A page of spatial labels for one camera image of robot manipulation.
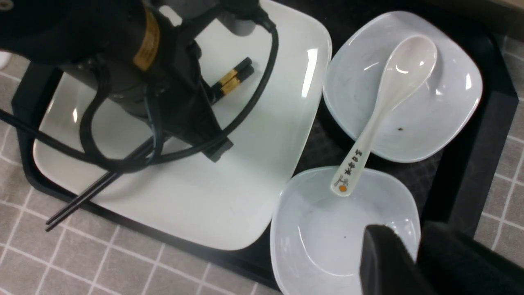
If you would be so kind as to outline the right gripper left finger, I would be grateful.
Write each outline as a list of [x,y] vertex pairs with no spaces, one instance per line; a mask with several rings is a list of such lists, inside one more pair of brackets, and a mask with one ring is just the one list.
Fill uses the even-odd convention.
[[401,238],[388,226],[364,230],[359,269],[363,295],[434,295]]

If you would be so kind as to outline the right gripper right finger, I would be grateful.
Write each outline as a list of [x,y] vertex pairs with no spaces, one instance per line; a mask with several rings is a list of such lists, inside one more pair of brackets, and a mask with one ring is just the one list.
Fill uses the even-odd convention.
[[439,295],[522,295],[522,267],[447,224],[422,228],[418,269]]

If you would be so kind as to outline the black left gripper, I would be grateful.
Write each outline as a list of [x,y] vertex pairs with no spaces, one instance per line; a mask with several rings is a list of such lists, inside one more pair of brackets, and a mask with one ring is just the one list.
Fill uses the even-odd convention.
[[102,53],[79,62],[83,69],[73,65],[62,69],[93,89],[105,78],[110,88],[107,99],[136,119],[146,121],[147,106],[156,106],[154,119],[165,138],[203,146],[203,154],[216,162],[233,144],[227,137],[218,139],[223,131],[211,108],[217,96],[202,78],[201,49],[183,35],[186,31],[181,26],[150,25],[147,35],[159,44],[145,49],[146,54],[155,54],[146,71]]

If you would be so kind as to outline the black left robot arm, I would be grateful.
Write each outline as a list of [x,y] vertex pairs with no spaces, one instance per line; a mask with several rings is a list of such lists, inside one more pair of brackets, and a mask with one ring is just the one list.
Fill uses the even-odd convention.
[[[275,24],[258,0],[219,0],[200,15],[174,25],[161,0],[2,0],[1,50],[58,67],[97,90],[80,121],[84,151],[1,112],[1,119],[74,159],[131,172],[202,152],[212,161],[232,147],[228,135],[253,110],[278,52]],[[215,96],[204,82],[196,37],[219,19],[238,36],[256,25],[272,37],[260,84],[245,108],[222,129],[212,110]],[[109,159],[93,136],[93,119],[106,101],[117,103],[152,132],[127,159]]]

